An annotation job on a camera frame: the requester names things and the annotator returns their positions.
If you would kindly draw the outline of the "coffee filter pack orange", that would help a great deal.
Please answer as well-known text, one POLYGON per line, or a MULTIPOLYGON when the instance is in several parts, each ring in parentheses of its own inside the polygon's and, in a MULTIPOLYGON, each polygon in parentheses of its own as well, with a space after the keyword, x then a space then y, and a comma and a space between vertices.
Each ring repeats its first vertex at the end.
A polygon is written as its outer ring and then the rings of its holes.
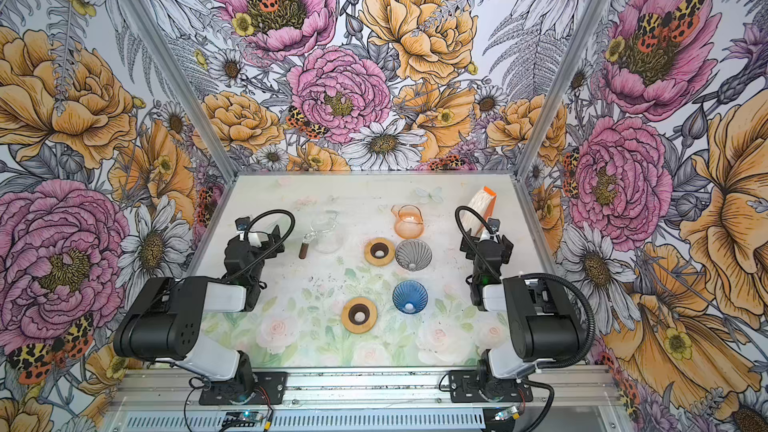
MULTIPOLYGON (((493 213, 497 194, 489 187, 483 187, 469 202, 469 207, 488 221, 493 213)), ((480 220, 470 212, 461 213, 461 221, 465 230, 472 236, 478 237, 485 230, 480 220)))

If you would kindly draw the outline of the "clear glass carafe brown handle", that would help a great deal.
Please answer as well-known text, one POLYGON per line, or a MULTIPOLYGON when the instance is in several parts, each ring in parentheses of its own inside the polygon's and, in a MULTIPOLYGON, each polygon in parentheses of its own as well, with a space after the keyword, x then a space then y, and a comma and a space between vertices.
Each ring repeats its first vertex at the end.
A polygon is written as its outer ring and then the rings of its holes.
POLYGON ((344 232, 339 222, 339 212, 327 210, 316 216, 310 230, 303 236, 298 257, 304 260, 311 250, 321 254, 332 254, 344 245, 344 232))

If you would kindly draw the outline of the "blue ribbed dripper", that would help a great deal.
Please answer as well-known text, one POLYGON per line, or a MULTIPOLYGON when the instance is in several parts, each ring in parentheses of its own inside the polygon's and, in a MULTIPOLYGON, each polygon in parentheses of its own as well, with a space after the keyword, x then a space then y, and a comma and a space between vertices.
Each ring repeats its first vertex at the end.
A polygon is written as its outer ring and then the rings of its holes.
POLYGON ((416 280, 398 283, 392 293, 394 307, 401 313, 414 315, 422 312, 428 304, 426 288, 416 280))

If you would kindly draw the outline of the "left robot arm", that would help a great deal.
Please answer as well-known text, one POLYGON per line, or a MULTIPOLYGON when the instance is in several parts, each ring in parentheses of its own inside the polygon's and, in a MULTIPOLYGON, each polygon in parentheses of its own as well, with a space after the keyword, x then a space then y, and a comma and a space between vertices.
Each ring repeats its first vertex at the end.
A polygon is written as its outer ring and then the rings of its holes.
POLYGON ((144 362, 174 364, 206 379, 222 398, 243 403, 257 391, 248 355, 226 348, 201 331, 206 313, 254 310, 266 285, 264 262, 285 251, 280 228, 242 231, 225 248, 220 278, 148 280, 115 332, 116 354, 144 362))

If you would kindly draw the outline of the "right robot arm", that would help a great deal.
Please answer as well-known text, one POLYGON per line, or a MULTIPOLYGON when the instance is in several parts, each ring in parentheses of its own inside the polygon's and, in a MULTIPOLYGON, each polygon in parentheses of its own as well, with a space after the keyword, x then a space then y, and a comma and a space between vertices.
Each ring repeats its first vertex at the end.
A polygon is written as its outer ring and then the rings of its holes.
POLYGON ((449 374, 454 403, 522 402, 532 398, 523 381, 585 358, 596 336, 596 318, 586 296, 562 277, 529 273, 504 277, 513 244, 506 237, 465 237, 460 250, 472 262, 467 278, 471 303, 506 321, 507 341, 486 346, 476 371, 449 374))

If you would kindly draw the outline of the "grey ribbed dripper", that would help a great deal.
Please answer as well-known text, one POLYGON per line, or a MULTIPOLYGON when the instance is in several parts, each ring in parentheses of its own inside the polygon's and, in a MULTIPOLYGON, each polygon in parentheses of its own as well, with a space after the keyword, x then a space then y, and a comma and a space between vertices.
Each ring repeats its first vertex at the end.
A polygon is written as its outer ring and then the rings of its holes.
POLYGON ((431 264, 432 258, 431 248, 420 239, 403 240, 395 249, 397 264, 409 272, 417 272, 427 268, 431 264))

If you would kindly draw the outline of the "orange glass pitcher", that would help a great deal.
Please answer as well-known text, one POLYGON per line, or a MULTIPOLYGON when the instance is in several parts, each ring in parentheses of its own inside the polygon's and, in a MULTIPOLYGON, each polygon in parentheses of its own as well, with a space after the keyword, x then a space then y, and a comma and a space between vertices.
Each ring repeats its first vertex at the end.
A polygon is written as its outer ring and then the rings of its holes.
POLYGON ((395 219, 394 231, 400 238, 417 239, 424 233, 423 215, 416 205, 393 205, 391 213, 395 219))

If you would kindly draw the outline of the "green circuit board right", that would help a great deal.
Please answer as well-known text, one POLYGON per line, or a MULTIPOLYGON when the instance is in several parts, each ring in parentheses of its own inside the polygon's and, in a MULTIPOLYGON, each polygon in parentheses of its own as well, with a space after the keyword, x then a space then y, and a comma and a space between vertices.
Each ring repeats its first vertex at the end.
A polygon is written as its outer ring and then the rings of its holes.
POLYGON ((520 418, 520 410, 517 406, 510 406, 495 413, 495 421, 516 421, 520 418))

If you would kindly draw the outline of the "green circuit board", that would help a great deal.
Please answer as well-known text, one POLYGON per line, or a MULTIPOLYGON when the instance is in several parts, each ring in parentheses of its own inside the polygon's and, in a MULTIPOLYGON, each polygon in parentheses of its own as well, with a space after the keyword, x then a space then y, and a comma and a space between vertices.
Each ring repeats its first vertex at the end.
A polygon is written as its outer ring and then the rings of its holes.
POLYGON ((520 410, 517 406, 510 406, 495 413, 495 421, 516 421, 520 418, 520 410))
POLYGON ((262 426, 267 415, 259 411, 232 411, 227 412, 223 418, 222 427, 255 427, 262 426))

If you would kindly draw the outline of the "green circuit board left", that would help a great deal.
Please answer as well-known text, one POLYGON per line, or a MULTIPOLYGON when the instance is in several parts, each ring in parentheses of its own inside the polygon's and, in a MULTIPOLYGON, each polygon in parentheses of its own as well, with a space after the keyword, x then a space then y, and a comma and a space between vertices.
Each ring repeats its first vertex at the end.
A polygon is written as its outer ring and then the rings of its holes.
POLYGON ((232 411, 227 412, 223 418, 222 427, 255 427, 262 426, 267 415, 259 411, 232 411))

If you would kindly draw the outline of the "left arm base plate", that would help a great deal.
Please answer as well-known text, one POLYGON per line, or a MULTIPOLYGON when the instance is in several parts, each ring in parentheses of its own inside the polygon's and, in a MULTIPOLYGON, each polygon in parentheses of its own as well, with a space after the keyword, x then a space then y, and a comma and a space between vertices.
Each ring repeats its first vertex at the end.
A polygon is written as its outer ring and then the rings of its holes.
POLYGON ((245 385, 235 379, 213 382, 198 402, 202 406, 280 405, 288 376, 287 372, 254 372, 245 385))

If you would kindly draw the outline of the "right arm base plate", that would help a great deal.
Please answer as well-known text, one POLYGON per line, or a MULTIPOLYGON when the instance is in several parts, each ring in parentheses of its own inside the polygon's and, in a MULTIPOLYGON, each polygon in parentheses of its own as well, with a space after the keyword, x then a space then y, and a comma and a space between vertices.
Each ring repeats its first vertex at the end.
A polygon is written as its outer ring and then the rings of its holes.
POLYGON ((519 403, 530 402, 529 386, 513 379, 497 379, 478 370, 450 370, 447 392, 452 403, 519 403))

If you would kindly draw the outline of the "aluminium front rail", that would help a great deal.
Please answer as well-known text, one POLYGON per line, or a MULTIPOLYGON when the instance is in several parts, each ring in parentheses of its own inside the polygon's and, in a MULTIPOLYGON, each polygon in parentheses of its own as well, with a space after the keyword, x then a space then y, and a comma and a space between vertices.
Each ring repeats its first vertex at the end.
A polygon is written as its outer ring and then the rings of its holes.
MULTIPOLYGON (((309 409, 383 409, 460 406, 505 406, 512 403, 452 403, 447 392, 450 370, 472 367, 367 367, 256 369, 255 372, 287 372, 286 391, 276 411, 309 409)), ((180 369, 159 368, 129 371, 109 405, 117 412, 178 412, 237 410, 267 405, 202 406, 201 391, 189 384, 192 377, 180 369)), ((620 393, 605 366, 577 365, 534 373, 530 380, 554 389, 554 407, 601 407, 620 405, 620 393)), ((543 406, 548 392, 529 386, 533 399, 526 406, 543 406)))

